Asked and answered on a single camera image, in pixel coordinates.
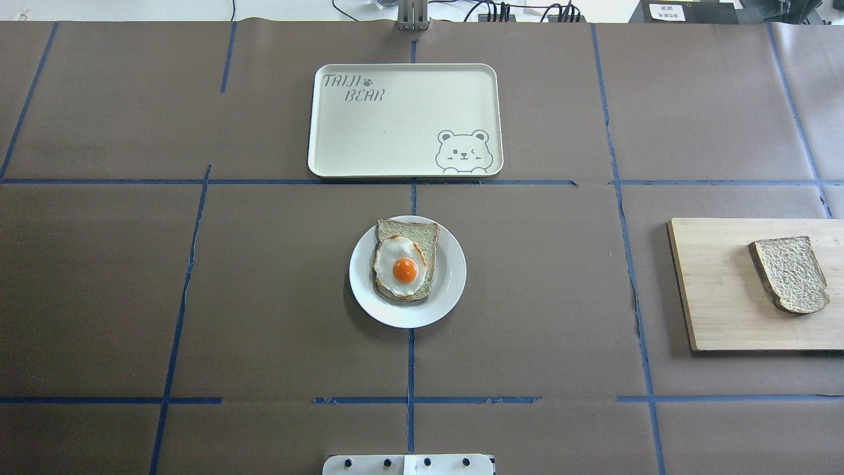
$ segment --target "slice of bread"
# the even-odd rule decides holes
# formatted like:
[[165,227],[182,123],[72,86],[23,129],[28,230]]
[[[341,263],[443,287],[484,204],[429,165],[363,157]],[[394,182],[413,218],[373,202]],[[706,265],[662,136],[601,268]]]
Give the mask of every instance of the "slice of bread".
[[817,312],[830,302],[826,277],[808,236],[761,239],[748,246],[762,286],[784,312]]
[[422,282],[422,287],[408,297],[397,297],[392,292],[388,291],[375,278],[373,271],[372,280],[375,282],[375,287],[378,292],[386,298],[398,300],[401,302],[413,302],[428,297],[430,294],[430,283],[434,279],[434,269],[436,264],[436,239],[440,236],[440,225],[435,223],[424,222],[403,222],[395,220],[378,220],[377,227],[378,248],[384,241],[387,241],[393,236],[403,236],[417,243],[422,250],[422,257],[425,258],[425,263],[428,265],[425,271],[425,280]]

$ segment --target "bear face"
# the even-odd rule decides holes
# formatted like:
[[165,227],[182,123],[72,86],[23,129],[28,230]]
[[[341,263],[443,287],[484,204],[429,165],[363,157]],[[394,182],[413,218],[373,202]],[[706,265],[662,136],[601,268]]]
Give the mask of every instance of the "bear face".
[[490,135],[485,131],[475,130],[464,135],[443,130],[437,138],[440,140],[440,151],[436,154],[436,164],[443,173],[449,170],[458,173],[486,172],[492,166],[492,154],[486,145]]

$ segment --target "label sticker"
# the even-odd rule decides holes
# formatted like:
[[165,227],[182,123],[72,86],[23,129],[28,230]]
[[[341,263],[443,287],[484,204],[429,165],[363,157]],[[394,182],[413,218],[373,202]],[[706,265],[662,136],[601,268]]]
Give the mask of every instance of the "label sticker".
[[685,21],[682,5],[660,5],[651,3],[651,18],[664,21]]

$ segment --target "white round plate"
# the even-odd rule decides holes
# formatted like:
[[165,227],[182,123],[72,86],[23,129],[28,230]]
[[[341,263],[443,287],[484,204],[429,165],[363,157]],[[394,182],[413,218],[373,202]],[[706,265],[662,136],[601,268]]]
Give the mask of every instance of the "white round plate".
[[[391,219],[439,225],[422,216],[395,216]],[[372,260],[377,242],[376,227],[373,226],[354,246],[349,262],[349,283],[354,298],[372,318],[397,328],[419,328],[441,319],[457,305],[466,285],[466,258],[460,244],[443,225],[440,225],[440,236],[436,241],[435,272],[430,294],[416,302],[390,300],[375,289]]]

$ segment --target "orange yolk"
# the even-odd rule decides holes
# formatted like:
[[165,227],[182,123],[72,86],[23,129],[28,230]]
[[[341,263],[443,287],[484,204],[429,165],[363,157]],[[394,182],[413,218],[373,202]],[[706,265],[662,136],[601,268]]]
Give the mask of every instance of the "orange yolk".
[[402,257],[392,265],[392,276],[403,284],[409,284],[416,279],[418,271],[413,259]]

